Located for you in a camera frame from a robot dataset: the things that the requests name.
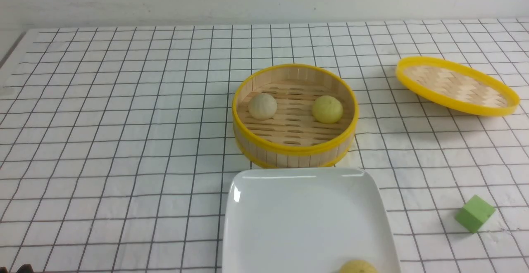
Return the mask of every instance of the green foam block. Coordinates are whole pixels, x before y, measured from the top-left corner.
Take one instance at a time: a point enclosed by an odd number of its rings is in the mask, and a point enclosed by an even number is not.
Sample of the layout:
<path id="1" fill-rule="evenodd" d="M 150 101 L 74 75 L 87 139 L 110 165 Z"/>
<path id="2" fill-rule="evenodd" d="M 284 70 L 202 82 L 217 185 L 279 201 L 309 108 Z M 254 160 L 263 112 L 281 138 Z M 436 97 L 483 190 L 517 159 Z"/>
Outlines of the green foam block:
<path id="1" fill-rule="evenodd" d="M 493 215 L 494 207 L 478 196 L 473 196 L 456 214 L 457 220 L 469 232 L 476 233 Z"/>

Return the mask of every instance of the square plate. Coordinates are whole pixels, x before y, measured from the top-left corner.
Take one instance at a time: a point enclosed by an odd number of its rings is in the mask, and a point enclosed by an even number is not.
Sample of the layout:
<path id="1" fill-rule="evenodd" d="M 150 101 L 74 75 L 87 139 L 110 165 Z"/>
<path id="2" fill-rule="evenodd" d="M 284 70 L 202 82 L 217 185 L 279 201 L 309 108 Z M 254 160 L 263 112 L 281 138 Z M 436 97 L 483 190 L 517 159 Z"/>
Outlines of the square plate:
<path id="1" fill-rule="evenodd" d="M 233 179 L 223 271 L 336 273 L 352 259 L 400 273 L 380 193 L 365 171 L 260 169 Z"/>

